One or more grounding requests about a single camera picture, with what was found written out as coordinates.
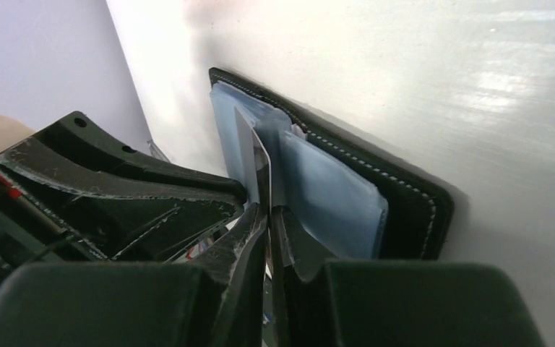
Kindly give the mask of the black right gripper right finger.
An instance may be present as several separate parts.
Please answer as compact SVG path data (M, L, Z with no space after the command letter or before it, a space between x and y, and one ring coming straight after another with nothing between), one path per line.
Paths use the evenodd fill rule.
M486 265L338 259L272 210L278 346L542 346L519 291Z

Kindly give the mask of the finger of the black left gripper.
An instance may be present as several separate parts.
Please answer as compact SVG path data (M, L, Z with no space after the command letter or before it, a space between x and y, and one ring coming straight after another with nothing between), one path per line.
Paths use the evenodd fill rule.
M0 134L6 262L168 262L246 200L236 180L146 155L79 111L10 141Z

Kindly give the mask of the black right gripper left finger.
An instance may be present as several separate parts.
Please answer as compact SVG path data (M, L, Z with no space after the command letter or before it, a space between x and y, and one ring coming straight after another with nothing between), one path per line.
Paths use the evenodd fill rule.
M0 346L260 346L267 214L179 264L38 263L0 286Z

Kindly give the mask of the black leather card holder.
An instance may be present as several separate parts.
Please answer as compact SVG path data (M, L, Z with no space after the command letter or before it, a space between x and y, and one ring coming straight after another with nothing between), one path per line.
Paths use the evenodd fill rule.
M338 257L438 259L454 202L446 189L357 144L350 133L234 73L209 70L228 176L253 200L260 181L245 154L262 141L272 203Z

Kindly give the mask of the silver credit card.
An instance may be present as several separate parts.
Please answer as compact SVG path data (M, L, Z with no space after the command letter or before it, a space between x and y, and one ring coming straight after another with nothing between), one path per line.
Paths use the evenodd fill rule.
M249 202L257 203L269 215L272 189L269 155L248 117L239 108L234 108L234 114Z

